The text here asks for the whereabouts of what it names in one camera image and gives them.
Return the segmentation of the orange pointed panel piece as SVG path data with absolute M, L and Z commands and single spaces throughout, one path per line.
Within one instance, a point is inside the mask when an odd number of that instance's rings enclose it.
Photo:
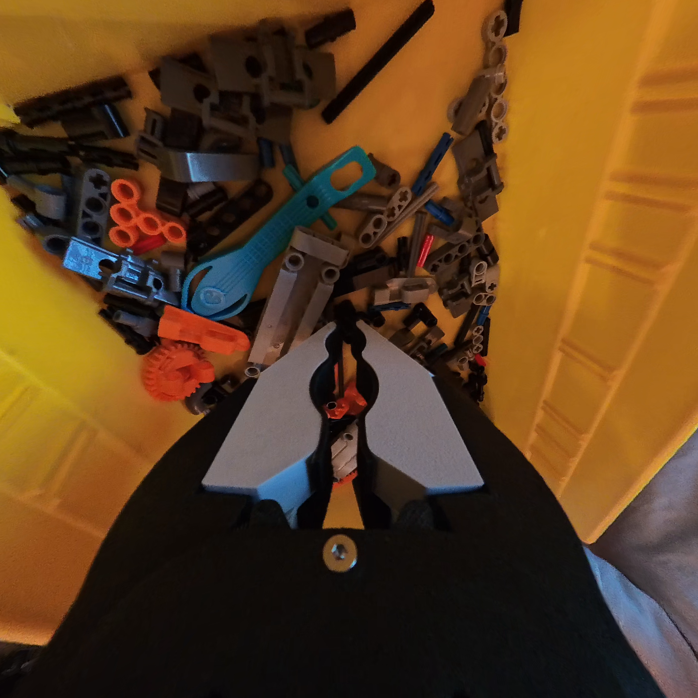
M 250 339 L 243 331 L 170 305 L 159 320 L 158 336 L 225 355 L 250 350 Z

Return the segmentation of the teal brick separator tool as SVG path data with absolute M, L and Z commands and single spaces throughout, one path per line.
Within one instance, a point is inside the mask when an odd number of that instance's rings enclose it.
M 361 175 L 345 189 L 332 175 L 348 165 Z M 236 316 L 249 304 L 265 269 L 287 248 L 295 228 L 309 227 L 376 175 L 368 154 L 353 146 L 309 179 L 252 237 L 237 249 L 202 259 L 184 280 L 180 307 L 209 320 Z

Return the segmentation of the long black axle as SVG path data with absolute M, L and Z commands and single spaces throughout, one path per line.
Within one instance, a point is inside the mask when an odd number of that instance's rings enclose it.
M 329 101 L 321 112 L 322 120 L 330 125 L 366 89 L 397 54 L 406 47 L 435 12 L 433 1 L 423 1 L 393 32 L 376 53 L 351 77 L 348 83 Z

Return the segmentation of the yellow plastic bin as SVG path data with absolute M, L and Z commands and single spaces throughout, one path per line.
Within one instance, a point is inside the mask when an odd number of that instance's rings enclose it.
M 341 88 L 419 1 L 2 1 L 6 105 L 147 68 L 216 30 L 353 8 Z M 482 63 L 497 1 L 436 12 L 332 125 L 297 115 L 308 177 L 355 144 L 411 181 Z M 594 542 L 697 427 L 697 2 L 523 1 L 507 40 L 501 257 L 486 409 Z M 1 192 L 1 641 L 43 644 L 130 494 L 196 423 Z

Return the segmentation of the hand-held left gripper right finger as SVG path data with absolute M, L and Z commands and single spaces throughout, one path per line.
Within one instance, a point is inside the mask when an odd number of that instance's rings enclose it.
M 357 328 L 366 338 L 362 357 L 378 379 L 364 421 L 377 460 L 376 495 L 424 498 L 483 487 L 431 373 L 364 322 Z

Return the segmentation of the orange gear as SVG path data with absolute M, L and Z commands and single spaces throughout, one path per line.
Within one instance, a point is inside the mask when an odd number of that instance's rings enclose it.
M 165 340 L 143 357 L 143 387 L 158 402 L 184 400 L 215 378 L 214 364 L 194 343 Z

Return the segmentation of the orange perforated block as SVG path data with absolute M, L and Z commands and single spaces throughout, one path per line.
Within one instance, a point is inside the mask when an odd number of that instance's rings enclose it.
M 367 407 L 366 399 L 359 393 L 355 381 L 351 381 L 345 389 L 343 397 L 330 401 L 324 405 L 327 417 L 331 420 L 340 420 L 344 417 L 356 417 Z

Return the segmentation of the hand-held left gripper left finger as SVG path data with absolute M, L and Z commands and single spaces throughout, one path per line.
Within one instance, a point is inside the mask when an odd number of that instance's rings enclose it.
M 322 425 L 310 380 L 335 329 L 330 322 L 260 374 L 202 480 L 207 491 L 276 501 L 298 527 L 298 509 L 316 488 L 306 462 Z

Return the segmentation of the pile of building block pieces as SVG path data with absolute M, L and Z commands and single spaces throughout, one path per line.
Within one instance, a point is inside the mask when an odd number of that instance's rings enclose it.
M 428 153 L 437 111 L 451 90 L 449 77 L 480 75 L 504 83 L 505 50 L 494 48 L 507 28 L 505 12 L 485 17 L 459 1 L 456 13 L 436 9 L 432 18 L 330 125 L 321 112 L 397 29 L 404 9 L 387 1 L 342 10 L 300 39 L 281 20 L 219 31 L 190 57 L 163 57 L 155 77 L 144 71 L 109 76 L 70 88 L 37 108 L 56 109 L 78 96 L 108 94 L 111 101 L 87 110 L 124 106 L 144 136 L 112 147 L 77 137 L 40 142 L 44 133 L 1 129 L 1 489 L 20 497 L 45 491 L 64 469 L 95 471 L 97 479 L 133 480 L 145 467 L 143 454 L 168 445 L 179 418 L 163 402 L 147 397 L 136 379 L 135 359 L 159 344 L 107 320 L 115 309 L 101 303 L 100 320 L 88 320 L 95 296 L 108 277 L 109 260 L 93 279 L 58 270 L 68 244 L 108 240 L 114 202 L 108 185 L 135 177 L 146 185 L 145 203 L 187 226 L 188 266 L 209 254 L 231 250 L 228 229 L 249 228 L 238 218 L 252 212 L 266 222 L 274 206 L 294 192 L 281 183 L 278 166 L 266 166 L 266 144 L 279 146 L 286 173 L 292 165 L 303 186 L 316 170 L 357 145 L 376 169 L 371 186 L 386 181 L 393 194 L 414 181 L 429 187 L 436 156 Z M 344 19 L 349 38 L 334 37 Z

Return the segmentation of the grey panel piece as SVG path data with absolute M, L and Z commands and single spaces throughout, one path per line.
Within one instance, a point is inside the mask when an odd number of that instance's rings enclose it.
M 257 378 L 312 335 L 349 256 L 337 240 L 310 228 L 294 229 L 257 326 L 247 378 Z
M 357 469 L 358 427 L 356 423 L 347 426 L 331 446 L 331 462 L 334 483 L 350 482 Z

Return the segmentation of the white curved panel piece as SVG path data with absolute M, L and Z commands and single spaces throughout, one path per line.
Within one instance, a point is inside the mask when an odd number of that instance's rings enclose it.
M 436 281 L 430 276 L 391 278 L 373 289 L 373 304 L 382 306 L 391 303 L 425 303 L 437 288 Z

